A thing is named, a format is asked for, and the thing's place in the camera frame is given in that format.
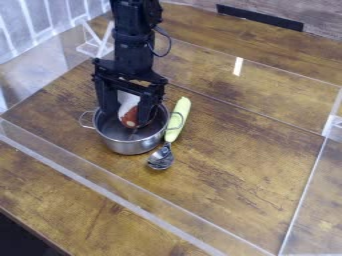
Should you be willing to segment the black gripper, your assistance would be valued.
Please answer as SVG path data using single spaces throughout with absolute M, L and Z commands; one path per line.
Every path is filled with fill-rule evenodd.
M 166 77 L 151 68 L 137 74 L 121 72 L 113 60 L 92 60 L 95 91 L 97 104 L 104 114 L 116 114 L 119 108 L 117 91 L 121 90 L 140 97 L 137 103 L 137 127 L 147 126 L 156 115 L 163 101 Z

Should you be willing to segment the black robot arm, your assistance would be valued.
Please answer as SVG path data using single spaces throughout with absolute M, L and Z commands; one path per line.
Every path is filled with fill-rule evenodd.
M 162 22 L 159 0 L 109 0 L 115 19 L 113 59 L 95 58 L 96 98 L 100 113 L 116 116 L 127 128 L 145 126 L 164 96 L 167 79 L 154 72 L 155 32 Z

